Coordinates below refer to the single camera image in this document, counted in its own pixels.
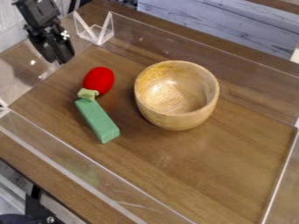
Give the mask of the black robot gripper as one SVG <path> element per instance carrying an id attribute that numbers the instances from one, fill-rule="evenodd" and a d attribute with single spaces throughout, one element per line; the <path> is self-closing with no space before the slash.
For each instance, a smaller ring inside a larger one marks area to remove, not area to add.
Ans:
<path id="1" fill-rule="evenodd" d="M 56 58 L 60 63 L 66 63 L 74 56 L 74 49 L 70 35 L 61 27 L 58 20 L 61 12 L 54 1 L 14 0 L 13 5 L 22 15 L 26 23 L 24 29 L 40 55 L 50 63 Z"/>

